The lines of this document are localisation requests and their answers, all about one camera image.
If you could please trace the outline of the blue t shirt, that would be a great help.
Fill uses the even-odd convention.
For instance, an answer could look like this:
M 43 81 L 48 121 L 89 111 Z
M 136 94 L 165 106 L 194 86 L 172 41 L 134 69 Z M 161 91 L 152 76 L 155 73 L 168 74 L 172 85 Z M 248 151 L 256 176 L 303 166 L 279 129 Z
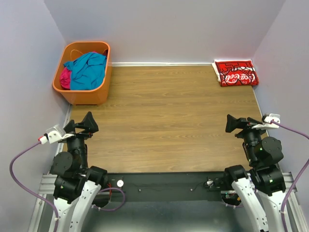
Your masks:
M 64 63 L 71 71 L 70 90 L 94 90 L 98 88 L 105 78 L 107 56 L 88 52 L 74 61 Z

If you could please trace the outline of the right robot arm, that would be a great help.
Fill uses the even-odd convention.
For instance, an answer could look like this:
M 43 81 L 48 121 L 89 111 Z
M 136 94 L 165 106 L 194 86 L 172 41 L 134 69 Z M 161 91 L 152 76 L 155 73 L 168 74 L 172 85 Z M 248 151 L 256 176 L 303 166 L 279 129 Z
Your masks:
M 222 184 L 240 197 L 255 232 L 292 231 L 286 210 L 287 188 L 278 163 L 284 157 L 281 141 L 262 138 L 267 130 L 277 129 L 280 115 L 264 115 L 261 121 L 227 115 L 225 131 L 239 129 L 243 149 L 251 169 L 241 165 L 225 168 Z

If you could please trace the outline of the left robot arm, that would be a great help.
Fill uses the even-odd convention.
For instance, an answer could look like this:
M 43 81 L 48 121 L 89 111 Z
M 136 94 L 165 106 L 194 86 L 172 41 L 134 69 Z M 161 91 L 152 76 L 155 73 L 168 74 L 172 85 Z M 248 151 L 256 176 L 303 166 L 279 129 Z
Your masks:
M 50 173 L 54 182 L 55 219 L 51 225 L 59 232 L 81 231 L 83 220 L 96 194 L 106 188 L 107 171 L 88 166 L 88 148 L 85 141 L 98 131 L 91 112 L 79 123 L 71 120 L 64 128 L 58 125 L 47 133 L 49 143 L 65 143 L 66 151 L 53 159 Z

